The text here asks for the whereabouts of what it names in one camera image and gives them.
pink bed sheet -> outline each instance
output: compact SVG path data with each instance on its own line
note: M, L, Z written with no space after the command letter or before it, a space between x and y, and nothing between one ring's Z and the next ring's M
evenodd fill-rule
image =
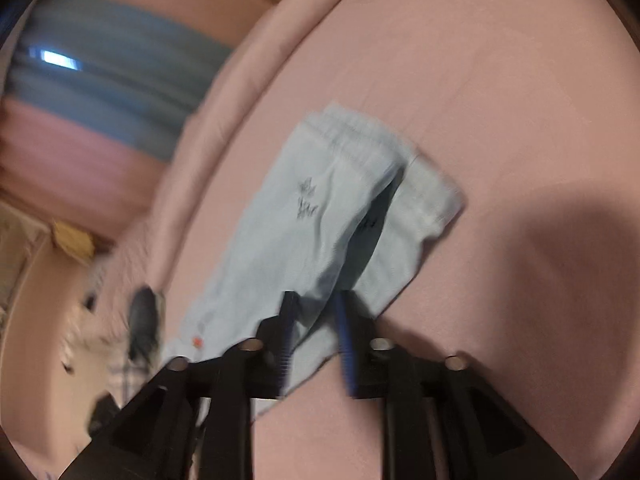
M380 118L468 207L385 314L465 352L581 479L640 417L640 55L604 0L284 0L186 129L150 216L171 336L295 124ZM255 425L260 479L380 475L372 404L329 362Z

silver bolt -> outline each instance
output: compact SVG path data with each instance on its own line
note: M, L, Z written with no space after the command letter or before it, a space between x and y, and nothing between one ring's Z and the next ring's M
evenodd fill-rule
M468 368L469 363L459 355L452 355L444 359L444 365L452 372L460 372Z
M186 357L174 357L166 367L172 372L181 372L186 370L187 366L189 366L189 360Z
M245 352L257 352L258 350L262 350L263 346L264 343L255 337L250 337L240 343L240 349Z
M372 339L369 342L369 345L376 352L384 352L386 350L391 350L394 347L394 342L391 339L387 339L385 337L377 337Z

bright light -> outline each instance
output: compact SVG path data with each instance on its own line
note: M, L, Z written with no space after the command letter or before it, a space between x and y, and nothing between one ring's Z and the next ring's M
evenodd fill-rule
M78 63L75 59L71 59L67 56L62 56L62 54L56 54L55 52L51 52L49 50L41 50L40 59L45 63L51 63L52 65L63 66L64 68L70 68L71 70L80 70L80 63Z

garment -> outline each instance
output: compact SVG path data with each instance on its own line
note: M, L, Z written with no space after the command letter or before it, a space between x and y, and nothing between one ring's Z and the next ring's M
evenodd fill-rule
M353 288L377 316L460 211L456 187L373 118L329 106L293 131L162 360L205 360L253 336L282 292L303 296L288 390L337 349L324 308ZM256 411L271 405L258 401Z

yellow object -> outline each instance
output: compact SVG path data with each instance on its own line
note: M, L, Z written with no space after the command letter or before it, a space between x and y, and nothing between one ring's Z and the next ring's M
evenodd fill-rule
M60 249L81 263L88 264L94 257L94 240L85 231L56 221L53 222L53 237Z

